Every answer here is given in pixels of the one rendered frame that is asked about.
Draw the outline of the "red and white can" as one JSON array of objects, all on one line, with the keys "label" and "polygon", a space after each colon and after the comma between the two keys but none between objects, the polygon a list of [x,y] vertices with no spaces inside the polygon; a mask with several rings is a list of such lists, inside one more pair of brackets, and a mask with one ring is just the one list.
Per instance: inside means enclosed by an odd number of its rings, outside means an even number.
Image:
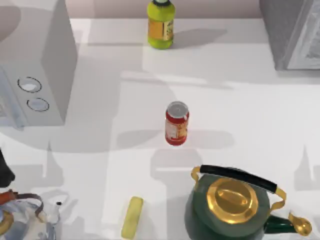
[{"label": "red and white can", "polygon": [[165,140],[172,146],[184,144],[188,136],[190,112],[182,101],[171,102],[165,111]]}]

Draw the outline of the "green bottle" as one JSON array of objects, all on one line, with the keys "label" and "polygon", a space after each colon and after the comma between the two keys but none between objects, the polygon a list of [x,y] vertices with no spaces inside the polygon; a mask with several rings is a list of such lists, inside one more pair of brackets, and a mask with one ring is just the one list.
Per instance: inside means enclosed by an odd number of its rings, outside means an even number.
[{"label": "green bottle", "polygon": [[176,8],[170,0],[152,0],[147,5],[147,40],[151,47],[165,50],[174,39],[174,18]]}]

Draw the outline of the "yellow flat bar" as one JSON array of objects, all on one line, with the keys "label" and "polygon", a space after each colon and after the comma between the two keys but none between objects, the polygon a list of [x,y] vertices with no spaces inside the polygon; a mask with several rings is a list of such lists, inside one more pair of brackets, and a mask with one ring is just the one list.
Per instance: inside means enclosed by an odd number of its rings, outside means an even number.
[{"label": "yellow flat bar", "polygon": [[143,205],[144,200],[141,197],[133,196],[130,199],[121,229],[121,237],[123,239],[134,239],[140,221]]}]

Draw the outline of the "green and gold kettle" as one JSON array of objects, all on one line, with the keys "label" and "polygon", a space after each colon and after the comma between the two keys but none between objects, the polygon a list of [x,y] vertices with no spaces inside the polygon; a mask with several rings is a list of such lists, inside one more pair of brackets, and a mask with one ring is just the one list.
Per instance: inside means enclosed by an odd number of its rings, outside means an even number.
[{"label": "green and gold kettle", "polygon": [[265,234],[308,236],[311,223],[290,213],[272,211],[285,206],[287,194],[274,182],[233,167],[196,166],[184,225],[190,240],[262,240]]}]

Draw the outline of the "small microwave knob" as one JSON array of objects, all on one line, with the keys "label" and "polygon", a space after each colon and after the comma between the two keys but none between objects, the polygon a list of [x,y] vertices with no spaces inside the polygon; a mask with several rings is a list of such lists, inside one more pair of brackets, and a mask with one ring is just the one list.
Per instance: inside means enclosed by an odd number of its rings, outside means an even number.
[{"label": "small microwave knob", "polygon": [[26,101],[27,106],[36,112],[45,112],[50,108],[50,104],[43,98],[33,98]]}]

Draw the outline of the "large microwave knob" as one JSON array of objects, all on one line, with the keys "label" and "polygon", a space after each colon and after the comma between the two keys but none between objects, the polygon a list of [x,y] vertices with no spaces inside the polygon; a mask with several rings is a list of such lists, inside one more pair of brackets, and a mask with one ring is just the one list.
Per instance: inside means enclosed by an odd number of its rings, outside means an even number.
[{"label": "large microwave knob", "polygon": [[36,78],[30,76],[19,78],[17,85],[27,93],[37,93],[42,89],[42,84]]}]

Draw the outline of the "pale microwave oven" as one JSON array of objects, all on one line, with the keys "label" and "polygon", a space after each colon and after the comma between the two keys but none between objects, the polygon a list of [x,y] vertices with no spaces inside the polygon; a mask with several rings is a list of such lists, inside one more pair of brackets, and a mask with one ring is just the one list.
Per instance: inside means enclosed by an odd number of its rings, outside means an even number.
[{"label": "pale microwave oven", "polygon": [[[78,52],[66,0],[0,0],[0,127],[60,126],[67,116]],[[42,89],[22,90],[33,77]],[[42,98],[44,112],[27,100]]]}]

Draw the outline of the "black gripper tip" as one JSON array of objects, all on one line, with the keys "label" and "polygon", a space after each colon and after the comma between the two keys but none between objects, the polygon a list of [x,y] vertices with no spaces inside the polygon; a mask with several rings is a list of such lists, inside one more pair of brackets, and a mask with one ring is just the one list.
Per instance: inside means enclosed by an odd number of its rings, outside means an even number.
[{"label": "black gripper tip", "polygon": [[14,180],[16,176],[9,168],[0,148],[0,188],[7,188]]}]

